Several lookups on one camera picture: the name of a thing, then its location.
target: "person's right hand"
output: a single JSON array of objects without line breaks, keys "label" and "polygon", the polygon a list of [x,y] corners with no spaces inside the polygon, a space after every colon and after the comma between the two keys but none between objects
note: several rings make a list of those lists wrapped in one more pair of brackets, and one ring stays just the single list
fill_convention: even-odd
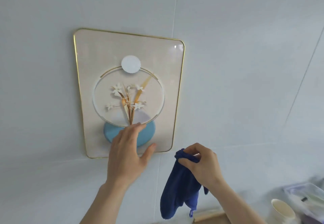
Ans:
[{"label": "person's right hand", "polygon": [[215,184],[225,182],[218,164],[217,155],[212,150],[195,143],[183,151],[200,159],[199,163],[194,163],[186,158],[179,158],[178,162],[187,167],[201,185],[211,189]]}]

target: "beige picture background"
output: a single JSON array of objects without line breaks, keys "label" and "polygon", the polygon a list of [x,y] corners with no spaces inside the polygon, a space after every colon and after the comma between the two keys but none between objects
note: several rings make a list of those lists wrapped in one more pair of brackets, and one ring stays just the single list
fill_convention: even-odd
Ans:
[{"label": "beige picture background", "polygon": [[110,143],[103,134],[105,122],[97,115],[92,104],[94,85],[104,72],[120,66],[123,57],[127,55],[137,56],[142,68],[148,69],[162,80],[165,90],[164,107],[154,120],[155,134],[148,143],[138,148],[138,154],[142,154],[152,143],[157,144],[156,152],[170,150],[173,144],[184,43],[177,39],[91,29],[76,31],[74,41],[88,157],[107,157],[110,150]]}]

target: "white cup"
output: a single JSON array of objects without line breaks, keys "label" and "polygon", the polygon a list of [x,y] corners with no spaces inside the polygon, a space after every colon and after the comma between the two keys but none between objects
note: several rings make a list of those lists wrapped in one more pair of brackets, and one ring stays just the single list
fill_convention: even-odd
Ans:
[{"label": "white cup", "polygon": [[273,199],[271,205],[272,208],[266,219],[268,224],[289,224],[295,219],[295,212],[284,201]]}]

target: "person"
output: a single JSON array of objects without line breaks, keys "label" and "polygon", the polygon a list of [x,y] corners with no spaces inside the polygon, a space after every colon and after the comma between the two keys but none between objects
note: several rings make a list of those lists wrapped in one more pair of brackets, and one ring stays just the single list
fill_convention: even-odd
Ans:
[{"label": "person", "polygon": [[[145,124],[134,124],[121,130],[112,140],[108,160],[107,181],[99,188],[92,205],[80,224],[114,224],[129,186],[143,173],[156,144],[151,144],[141,157],[136,152],[138,133]],[[181,158],[197,181],[209,189],[221,204],[232,224],[266,224],[265,221],[224,180],[217,155],[201,144],[193,144],[184,152],[200,158],[193,163]]]}]

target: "navy blue towel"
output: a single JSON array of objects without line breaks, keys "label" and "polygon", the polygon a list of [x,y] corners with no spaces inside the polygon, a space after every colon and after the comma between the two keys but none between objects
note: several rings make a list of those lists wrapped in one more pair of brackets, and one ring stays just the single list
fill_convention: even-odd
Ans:
[{"label": "navy blue towel", "polygon": [[171,174],[167,184],[164,187],[161,201],[160,211],[163,219],[170,219],[176,213],[178,207],[185,203],[191,210],[189,216],[192,217],[192,211],[197,209],[198,193],[201,184],[196,180],[191,171],[178,162],[179,158],[187,158],[195,163],[199,162],[195,156],[185,153],[181,149],[176,152]]}]

